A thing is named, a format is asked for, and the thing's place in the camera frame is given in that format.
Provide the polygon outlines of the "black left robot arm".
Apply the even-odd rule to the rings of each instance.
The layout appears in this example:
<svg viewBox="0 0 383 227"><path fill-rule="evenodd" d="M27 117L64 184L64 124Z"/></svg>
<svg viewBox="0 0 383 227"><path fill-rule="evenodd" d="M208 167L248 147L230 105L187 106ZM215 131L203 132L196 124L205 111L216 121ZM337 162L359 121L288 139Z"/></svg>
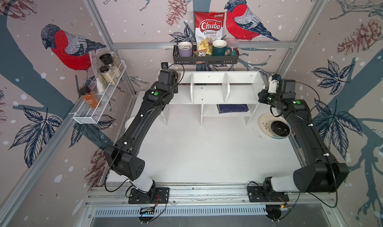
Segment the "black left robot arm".
<svg viewBox="0 0 383 227"><path fill-rule="evenodd" d="M145 161L138 158L142 142L155 119L178 92L179 75L176 70L162 69L158 80L143 97L137 115L121 138L103 150L109 170L125 176L141 192L150 192L155 185L144 171Z"/></svg>

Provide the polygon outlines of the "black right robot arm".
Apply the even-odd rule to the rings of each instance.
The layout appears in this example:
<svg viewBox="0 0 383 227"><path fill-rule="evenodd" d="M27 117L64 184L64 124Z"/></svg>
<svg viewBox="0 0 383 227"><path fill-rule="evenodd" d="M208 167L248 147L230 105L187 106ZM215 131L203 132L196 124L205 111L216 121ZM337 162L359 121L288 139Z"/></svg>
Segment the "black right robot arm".
<svg viewBox="0 0 383 227"><path fill-rule="evenodd" d="M330 152L312 122L309 106L296 98L295 81L273 75L268 89L259 92L259 102L279 110L290 125L304 158L301 168L283 177L271 177L275 192L334 193L349 174L345 163L339 163Z"/></svg>

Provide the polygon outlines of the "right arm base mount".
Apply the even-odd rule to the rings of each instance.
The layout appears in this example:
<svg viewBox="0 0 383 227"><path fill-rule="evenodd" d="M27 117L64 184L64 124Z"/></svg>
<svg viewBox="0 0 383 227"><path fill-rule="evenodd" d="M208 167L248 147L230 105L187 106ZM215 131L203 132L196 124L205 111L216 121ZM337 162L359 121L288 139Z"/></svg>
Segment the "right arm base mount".
<svg viewBox="0 0 383 227"><path fill-rule="evenodd" d="M290 201L285 192L266 192L262 187L247 186L247 196L251 203L287 203Z"/></svg>

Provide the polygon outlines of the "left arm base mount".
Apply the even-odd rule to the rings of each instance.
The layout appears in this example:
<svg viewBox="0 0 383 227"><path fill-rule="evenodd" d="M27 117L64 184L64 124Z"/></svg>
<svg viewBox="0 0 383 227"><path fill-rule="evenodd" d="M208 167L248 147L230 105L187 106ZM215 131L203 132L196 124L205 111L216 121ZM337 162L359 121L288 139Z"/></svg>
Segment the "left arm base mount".
<svg viewBox="0 0 383 227"><path fill-rule="evenodd" d="M128 197L128 203L132 204L167 204L169 202L170 188L155 187L149 192L139 191L133 188Z"/></svg>

